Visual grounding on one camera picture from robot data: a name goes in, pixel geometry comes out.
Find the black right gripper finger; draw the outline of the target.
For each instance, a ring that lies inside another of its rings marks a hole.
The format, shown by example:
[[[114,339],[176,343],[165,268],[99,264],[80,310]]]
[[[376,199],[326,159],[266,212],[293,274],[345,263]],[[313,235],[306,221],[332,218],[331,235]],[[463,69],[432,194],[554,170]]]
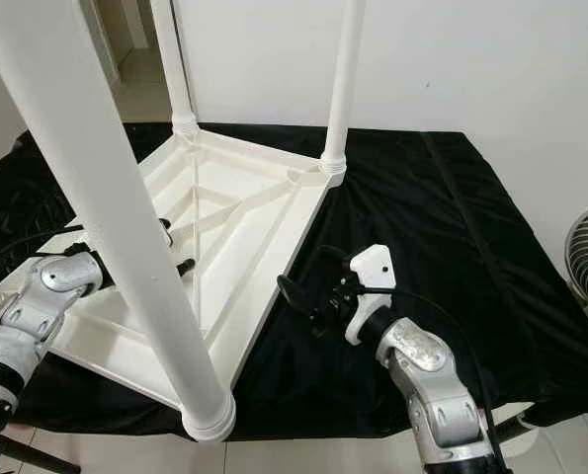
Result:
[[[317,322],[320,320],[320,308],[315,298],[307,292],[302,285],[297,281],[286,275],[277,276],[277,287],[279,288],[281,297],[289,304],[294,311],[302,313],[308,320]]]
[[[345,252],[345,250],[338,247],[331,247],[331,245],[319,245],[316,249],[317,256],[324,259],[329,259],[335,266],[338,267],[338,277],[340,284],[347,284],[348,281],[356,280],[356,272],[351,268],[352,254]]]

